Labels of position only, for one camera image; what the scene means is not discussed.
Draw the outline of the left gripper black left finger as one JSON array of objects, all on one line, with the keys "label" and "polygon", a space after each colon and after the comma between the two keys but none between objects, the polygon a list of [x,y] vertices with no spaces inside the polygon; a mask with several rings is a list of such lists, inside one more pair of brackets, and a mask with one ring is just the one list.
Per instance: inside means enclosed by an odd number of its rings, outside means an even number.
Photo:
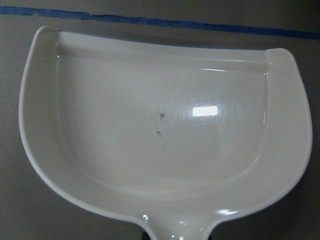
[{"label": "left gripper black left finger", "polygon": [[147,234],[147,232],[142,233],[141,240],[150,240],[150,236]]}]

